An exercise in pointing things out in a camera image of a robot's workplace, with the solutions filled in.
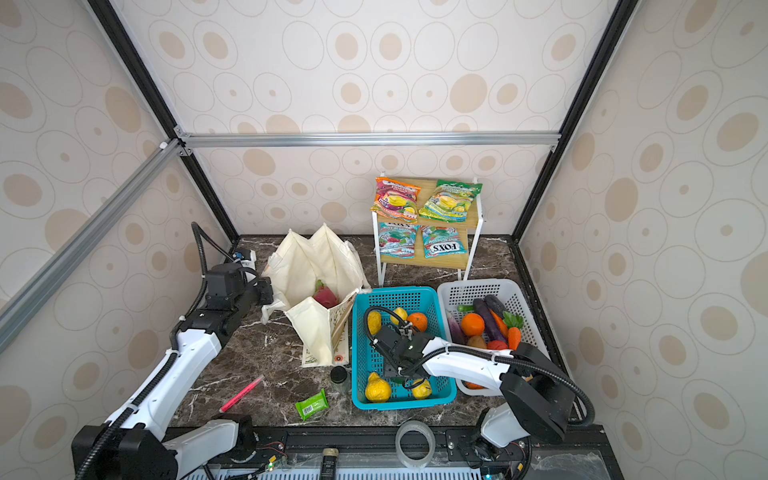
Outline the large yellow pear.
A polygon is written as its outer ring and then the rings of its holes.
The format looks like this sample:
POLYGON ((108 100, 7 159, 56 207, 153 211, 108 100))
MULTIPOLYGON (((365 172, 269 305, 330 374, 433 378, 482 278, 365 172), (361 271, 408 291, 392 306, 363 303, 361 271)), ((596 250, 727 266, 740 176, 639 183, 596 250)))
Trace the large yellow pear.
POLYGON ((368 376, 365 392, 365 398, 372 403, 387 402, 392 395, 391 385, 381 378, 376 372, 368 376))

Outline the cream canvas grocery bag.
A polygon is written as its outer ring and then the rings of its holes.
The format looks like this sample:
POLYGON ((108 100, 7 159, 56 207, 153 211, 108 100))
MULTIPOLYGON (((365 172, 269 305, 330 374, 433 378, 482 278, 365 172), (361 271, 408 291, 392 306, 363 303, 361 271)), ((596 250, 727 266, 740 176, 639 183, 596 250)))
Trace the cream canvas grocery bag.
POLYGON ((286 316, 303 343, 304 367, 349 361, 347 321, 356 297, 370 290, 360 256, 351 242, 328 226, 305 237, 290 231, 268 258, 263 276, 274 300, 261 308, 286 316))

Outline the pink dragon fruit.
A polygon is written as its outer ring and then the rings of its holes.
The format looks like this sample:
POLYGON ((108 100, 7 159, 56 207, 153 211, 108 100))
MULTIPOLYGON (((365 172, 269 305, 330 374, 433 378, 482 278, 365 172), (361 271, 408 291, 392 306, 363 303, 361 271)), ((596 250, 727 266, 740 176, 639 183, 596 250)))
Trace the pink dragon fruit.
POLYGON ((334 308, 340 303, 336 294, 320 279, 315 282, 312 298, 326 309, 334 308))

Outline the red candy bag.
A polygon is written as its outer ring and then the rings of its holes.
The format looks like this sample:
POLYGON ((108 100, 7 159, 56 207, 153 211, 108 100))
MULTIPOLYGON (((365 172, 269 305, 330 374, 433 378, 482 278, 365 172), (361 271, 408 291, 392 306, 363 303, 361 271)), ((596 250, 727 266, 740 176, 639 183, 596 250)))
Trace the red candy bag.
POLYGON ((387 177, 378 177, 371 211, 390 219, 416 223, 417 200, 420 192, 421 188, 418 186, 387 177))

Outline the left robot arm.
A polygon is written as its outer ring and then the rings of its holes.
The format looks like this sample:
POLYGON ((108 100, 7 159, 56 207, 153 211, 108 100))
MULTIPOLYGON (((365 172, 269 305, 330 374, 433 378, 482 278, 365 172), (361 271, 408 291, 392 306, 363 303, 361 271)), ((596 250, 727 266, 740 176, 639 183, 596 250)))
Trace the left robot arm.
POLYGON ((104 423, 76 434, 71 450, 78 479, 183 479, 253 440, 250 422, 227 414, 166 437, 181 401, 245 315, 274 300, 269 279, 251 261, 226 254, 223 263, 209 266, 204 247, 217 244, 197 223, 191 230, 201 270, 197 296, 171 329, 170 347, 149 377, 104 423))

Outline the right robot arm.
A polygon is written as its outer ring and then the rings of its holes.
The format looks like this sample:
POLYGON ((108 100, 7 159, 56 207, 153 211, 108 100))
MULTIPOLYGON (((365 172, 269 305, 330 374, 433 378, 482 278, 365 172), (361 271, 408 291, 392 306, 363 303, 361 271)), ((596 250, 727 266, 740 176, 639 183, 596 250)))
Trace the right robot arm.
POLYGON ((502 449, 528 436, 560 443, 570 429, 591 426, 596 411, 587 394, 536 347, 521 343, 513 350, 484 350, 452 343, 421 332, 399 317, 374 333, 366 318, 373 312, 395 316, 370 306, 362 327, 371 347, 413 390, 430 377, 448 377, 497 391, 505 403, 481 416, 479 441, 502 449))

